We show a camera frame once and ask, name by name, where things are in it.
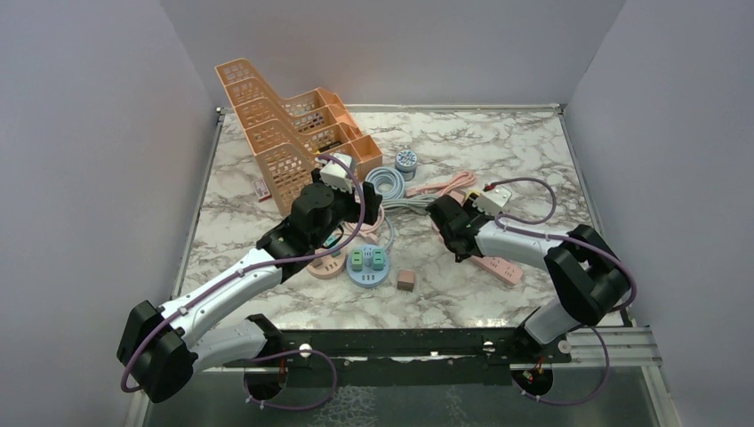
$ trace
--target gray wall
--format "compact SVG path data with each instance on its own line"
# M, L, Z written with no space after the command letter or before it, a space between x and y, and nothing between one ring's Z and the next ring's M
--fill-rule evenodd
M246 57L282 96L347 103L567 102L624 0L162 0L218 105Z
M168 296L213 105L157 0L0 4L0 425L122 425L129 309Z
M628 0L566 110L686 427L754 405L754 2Z

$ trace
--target orange plastic organizer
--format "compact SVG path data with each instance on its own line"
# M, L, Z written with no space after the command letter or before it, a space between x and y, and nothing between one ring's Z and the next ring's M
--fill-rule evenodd
M369 171L382 166L382 152L371 136L356 137L344 124L319 128L310 134L296 133L291 126L273 119L246 129L264 181L283 215L301 189L311 183L311 171L319 166L319 153L342 153L357 162L356 176L363 180Z
M382 166L382 151L358 129L338 95L317 88L280 98L245 59L215 69L282 215L291 212L294 199L311 183L311 171L321 166L320 153L353 157L359 180Z
M335 105L314 109L301 116L291 116L270 98L257 98L236 106L236 114L238 114L238 120L244 129L277 118L289 123L301 133L313 133L319 127L343 123L356 136L364 136L358 127L349 124L350 115L348 111Z

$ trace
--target wooden block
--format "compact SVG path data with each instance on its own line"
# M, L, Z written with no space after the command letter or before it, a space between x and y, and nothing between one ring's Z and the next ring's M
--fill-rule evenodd
M416 273L412 270L401 270L398 272L397 288L401 291L413 292L413 286L416 284Z

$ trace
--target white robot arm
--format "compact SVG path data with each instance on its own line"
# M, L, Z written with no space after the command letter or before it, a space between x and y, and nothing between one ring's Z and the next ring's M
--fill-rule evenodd
M358 181L351 157L323 157L330 163L312 171L313 182L293 201L291 214L243 259L194 292L158 307L145 301L131 310L117 352L126 367L124 391L138 390L125 383L131 375L157 403L180 390L195 372L258 355L268 340L263 324L245 320L210 329L255 295L303 270L343 222L362 218L375 223L382 197L368 182L354 191Z
M429 204L427 211L457 262L472 255L499 256L549 272L557 298L526 319L517 329L517 341L512 343L522 352L536 354L544 344L575 327L595 326L629 290L630 282L616 264L582 246L526 235L567 235L577 243L613 255L591 227L580 225L569 231L544 232L516 226L514 232L512 227L501 227L494 220L503 203L487 192L470 194L462 205L443 196ZM589 266L585 269L582 262Z

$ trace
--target white marble surface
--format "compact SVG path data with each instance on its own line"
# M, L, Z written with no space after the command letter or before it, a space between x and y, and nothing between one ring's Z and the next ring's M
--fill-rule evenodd
M410 185L446 181L460 170L485 182L533 176L555 189L558 206L545 226L570 229L591 224L566 139L555 112L381 112L354 113L385 153L385 163L400 149L421 159ZM272 200L259 203L252 181L261 177L234 115L225 119L196 237L182 288L186 294L244 255L281 217ZM509 212L542 217L549 209L544 189L535 184L509 186ZM243 304L221 321L233 325L263 313L280 328L395 328L515 326L554 295L549 275L523 266L515 286L480 270L453 262L431 231L428 216L393 214L397 239L390 251L389 282L374 290L350 283L347 275L318 280L303 271L284 284ZM388 238L383 227L382 238ZM398 291L399 269L415 270L412 293ZM608 324L620 324L615 315Z

